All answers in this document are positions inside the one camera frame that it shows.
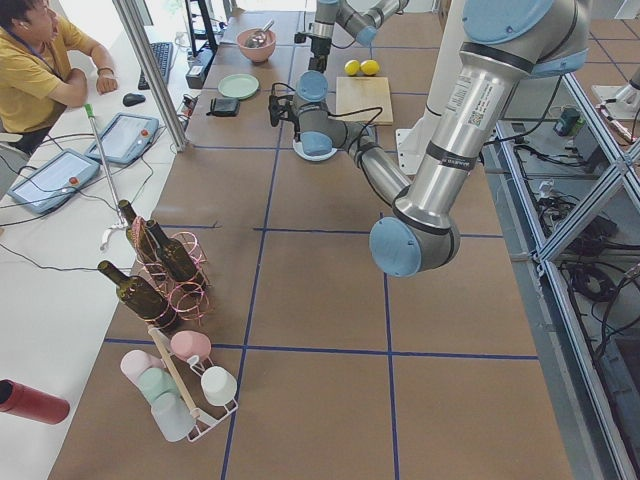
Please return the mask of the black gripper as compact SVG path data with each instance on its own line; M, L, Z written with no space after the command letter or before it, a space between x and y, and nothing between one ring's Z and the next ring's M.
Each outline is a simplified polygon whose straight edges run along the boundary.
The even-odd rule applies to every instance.
M298 116L294 111L294 95L278 95L277 86L284 86L288 90L295 91L286 83L273 83L268 98L269 121L272 127L277 127L281 122L289 122L295 131L300 130Z
M309 60L308 69L310 71L318 70L324 73L327 68L327 57L331 50L331 39L306 31L300 31L294 34L294 42L296 44L303 44L307 40L311 41L310 49L313 57Z

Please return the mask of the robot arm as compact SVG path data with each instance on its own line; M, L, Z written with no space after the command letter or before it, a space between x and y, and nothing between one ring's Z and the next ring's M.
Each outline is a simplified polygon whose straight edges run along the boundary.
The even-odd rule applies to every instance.
M402 14L407 0L382 0L364 12L355 10L348 1L321 0L316 2L313 20L294 36L296 44L311 41L308 69L324 73L333 45L334 27L338 25L358 44L369 47L381 26L393 15Z
M325 69L333 30L367 45L404 9L381 1L365 13L345 1L320 1L306 32L309 68L289 95L271 95L273 124L290 122L299 155L322 161L347 152L392 215L376 222L369 248L378 268L395 277L436 269L456 255L459 232L451 208L513 87L525 78L578 70L587 57L588 1L468 1L461 12L461 69L414 178L407 177L363 123L341 120L325 102Z

